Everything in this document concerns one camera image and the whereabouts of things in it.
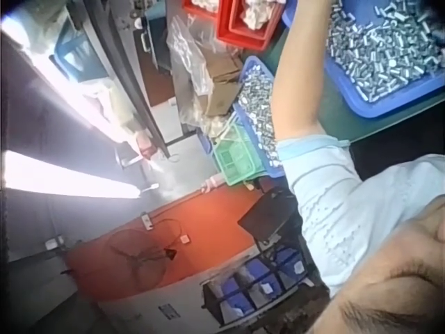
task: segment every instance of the workbench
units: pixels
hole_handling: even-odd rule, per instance
[[[166,0],[166,6],[168,23],[175,15],[179,15],[186,22],[187,15],[182,10],[180,1]],[[283,29],[283,25],[278,29],[278,34],[270,47],[265,52],[257,54],[273,74],[277,70],[289,32],[288,29]],[[172,77],[178,109],[187,108],[191,105],[193,87],[184,66],[172,61]],[[418,115],[443,101],[445,101],[445,90],[438,90],[380,118],[362,118],[350,110],[336,86],[326,75],[320,106],[320,122],[329,135],[355,142]]]

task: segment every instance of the white shirt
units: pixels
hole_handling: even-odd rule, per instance
[[[334,296],[397,226],[445,193],[445,157],[431,154],[362,181],[349,142],[327,135],[281,141],[302,234]]]

